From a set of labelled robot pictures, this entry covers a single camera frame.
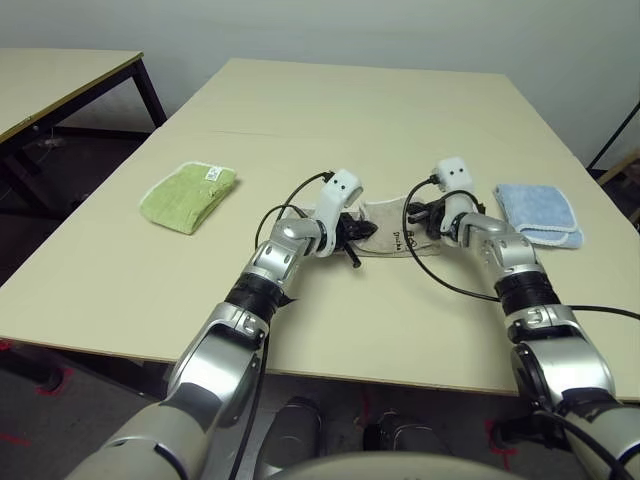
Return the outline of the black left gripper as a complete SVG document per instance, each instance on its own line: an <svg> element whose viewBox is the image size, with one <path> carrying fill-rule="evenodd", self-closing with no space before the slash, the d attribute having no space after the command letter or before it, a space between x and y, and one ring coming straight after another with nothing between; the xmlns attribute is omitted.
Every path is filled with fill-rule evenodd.
<svg viewBox="0 0 640 480"><path fill-rule="evenodd" d="M369 220L354 220L349 213L340 214L338 220L338 249L347 255L354 269L358 269L361 266L361 261L351 246L351 240L366 240L377 229L378 226Z"/></svg>

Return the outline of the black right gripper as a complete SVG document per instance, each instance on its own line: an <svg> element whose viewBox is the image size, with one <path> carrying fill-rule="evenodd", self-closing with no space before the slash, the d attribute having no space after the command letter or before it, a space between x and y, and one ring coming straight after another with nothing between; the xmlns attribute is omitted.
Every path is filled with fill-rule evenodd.
<svg viewBox="0 0 640 480"><path fill-rule="evenodd" d="M422 202L411 202L408 211L424 211L408 215L408 222L416 224L426 221L425 231L427 235L440 235L441 225L445 216L445 200L438 199L428 204Z"/></svg>

